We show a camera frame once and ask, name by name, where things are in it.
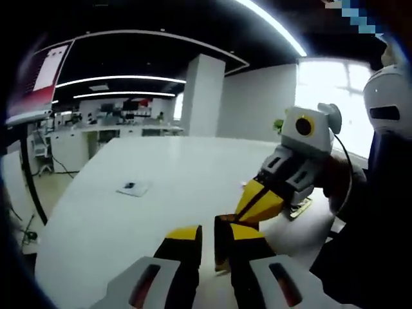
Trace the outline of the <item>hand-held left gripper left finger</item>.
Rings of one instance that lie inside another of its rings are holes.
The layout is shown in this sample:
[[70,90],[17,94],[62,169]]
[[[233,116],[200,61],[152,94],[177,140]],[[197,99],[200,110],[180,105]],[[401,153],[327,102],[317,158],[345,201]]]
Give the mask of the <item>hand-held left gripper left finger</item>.
[[199,285],[202,226],[172,230],[153,256],[112,279],[92,308],[192,308]]

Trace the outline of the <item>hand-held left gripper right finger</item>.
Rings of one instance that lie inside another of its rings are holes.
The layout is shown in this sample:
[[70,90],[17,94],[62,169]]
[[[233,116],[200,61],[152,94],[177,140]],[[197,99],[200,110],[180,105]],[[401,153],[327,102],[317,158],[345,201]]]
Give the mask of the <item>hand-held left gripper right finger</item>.
[[252,227],[230,224],[231,283],[239,308],[324,308],[321,282],[286,255],[277,255]]

